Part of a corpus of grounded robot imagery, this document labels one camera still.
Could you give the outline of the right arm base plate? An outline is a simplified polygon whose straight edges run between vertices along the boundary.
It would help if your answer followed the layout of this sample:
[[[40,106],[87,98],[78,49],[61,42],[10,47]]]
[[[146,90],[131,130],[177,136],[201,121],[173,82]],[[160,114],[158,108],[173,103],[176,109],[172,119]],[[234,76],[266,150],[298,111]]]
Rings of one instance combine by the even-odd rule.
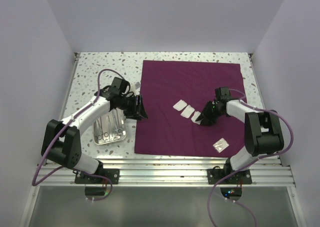
[[[219,185],[250,185],[253,183],[250,170],[240,171],[232,176],[225,178],[227,174],[225,174],[224,170],[221,168],[208,168],[206,170],[207,181],[209,185],[215,185],[219,180],[222,179]]]

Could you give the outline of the steel forceps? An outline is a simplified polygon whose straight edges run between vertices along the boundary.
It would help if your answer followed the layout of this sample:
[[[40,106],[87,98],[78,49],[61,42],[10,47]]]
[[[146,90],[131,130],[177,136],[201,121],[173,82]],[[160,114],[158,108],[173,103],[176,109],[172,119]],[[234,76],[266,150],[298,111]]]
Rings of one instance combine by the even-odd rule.
[[[116,109],[112,110],[112,117],[115,124],[115,130],[117,135],[121,136],[123,134],[123,130],[120,128],[119,115]]]
[[[97,139],[98,140],[104,140],[104,131],[103,131],[103,125],[102,125],[102,118],[98,118],[96,121],[97,124]]]
[[[106,117],[106,124],[107,124],[107,130],[105,131],[105,133],[107,134],[108,140],[111,141],[114,139],[114,135],[112,133],[112,125],[111,125],[111,121],[110,121],[110,116],[107,115]]]

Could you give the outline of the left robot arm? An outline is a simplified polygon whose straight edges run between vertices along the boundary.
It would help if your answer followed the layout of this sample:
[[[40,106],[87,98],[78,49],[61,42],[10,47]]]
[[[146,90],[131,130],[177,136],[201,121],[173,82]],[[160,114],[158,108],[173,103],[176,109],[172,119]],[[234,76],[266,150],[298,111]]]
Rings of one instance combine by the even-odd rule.
[[[86,172],[92,183],[101,182],[104,177],[101,162],[82,153],[81,136],[97,119],[112,110],[122,110],[126,119],[148,118],[143,97],[126,93],[129,85],[128,81],[115,77],[110,85],[99,88],[90,101],[75,113],[62,120],[49,121],[41,149],[42,159],[67,169]]]

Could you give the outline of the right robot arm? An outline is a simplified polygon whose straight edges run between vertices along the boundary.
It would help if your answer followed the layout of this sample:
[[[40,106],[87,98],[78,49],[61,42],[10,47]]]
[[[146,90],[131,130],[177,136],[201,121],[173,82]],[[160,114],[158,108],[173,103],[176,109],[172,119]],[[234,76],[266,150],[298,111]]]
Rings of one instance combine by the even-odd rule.
[[[275,112],[258,110],[240,99],[226,98],[208,101],[195,120],[202,126],[212,126],[221,116],[234,117],[244,123],[244,147],[223,166],[222,176],[227,183],[235,183],[241,171],[247,170],[252,162],[283,150],[282,128]]]

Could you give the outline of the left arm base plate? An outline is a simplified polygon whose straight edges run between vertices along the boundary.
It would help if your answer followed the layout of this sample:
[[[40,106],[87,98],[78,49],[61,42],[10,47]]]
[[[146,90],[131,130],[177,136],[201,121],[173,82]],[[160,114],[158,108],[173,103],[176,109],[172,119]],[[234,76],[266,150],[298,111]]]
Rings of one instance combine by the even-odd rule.
[[[75,174],[74,183],[82,185],[117,185],[120,178],[120,169],[117,168],[104,168],[101,172],[96,174],[85,174],[79,170],[73,170],[72,173]]]

